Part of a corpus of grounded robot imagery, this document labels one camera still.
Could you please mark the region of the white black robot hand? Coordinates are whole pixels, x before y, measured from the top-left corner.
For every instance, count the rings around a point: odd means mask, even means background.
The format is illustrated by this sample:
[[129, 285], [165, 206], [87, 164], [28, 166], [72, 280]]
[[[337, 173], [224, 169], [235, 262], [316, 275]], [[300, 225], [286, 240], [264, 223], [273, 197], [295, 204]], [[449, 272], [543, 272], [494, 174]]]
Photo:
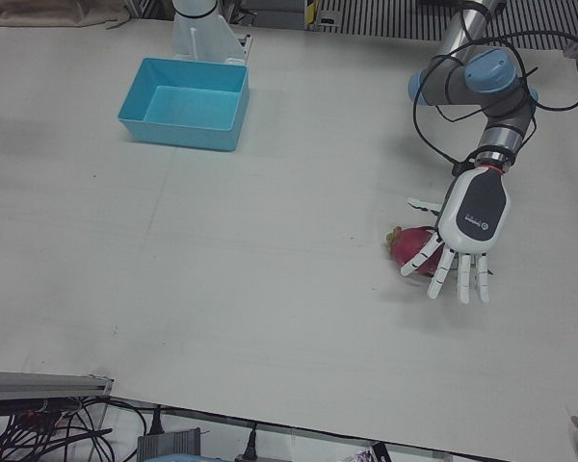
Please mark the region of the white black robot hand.
[[453, 181], [441, 204], [412, 197], [407, 200], [410, 207], [436, 215], [432, 236], [400, 268], [401, 275], [408, 276], [437, 250], [442, 251], [427, 290], [429, 298], [438, 297], [452, 265], [456, 265], [459, 301], [469, 302], [472, 270], [476, 271], [480, 301], [489, 301], [487, 255], [499, 239], [511, 206], [503, 176], [498, 167], [475, 167]]

